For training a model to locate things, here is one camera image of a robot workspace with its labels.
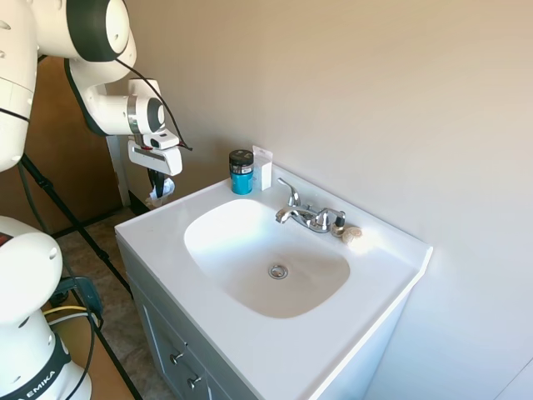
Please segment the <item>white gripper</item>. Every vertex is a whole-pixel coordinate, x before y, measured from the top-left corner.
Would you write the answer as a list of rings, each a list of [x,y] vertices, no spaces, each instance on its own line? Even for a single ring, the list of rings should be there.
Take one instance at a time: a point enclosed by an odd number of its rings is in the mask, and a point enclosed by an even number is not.
[[[162,197],[164,194],[166,175],[176,176],[182,172],[182,155],[178,147],[147,150],[133,140],[129,140],[127,150],[132,163],[147,168],[152,191],[156,189],[158,197]]]

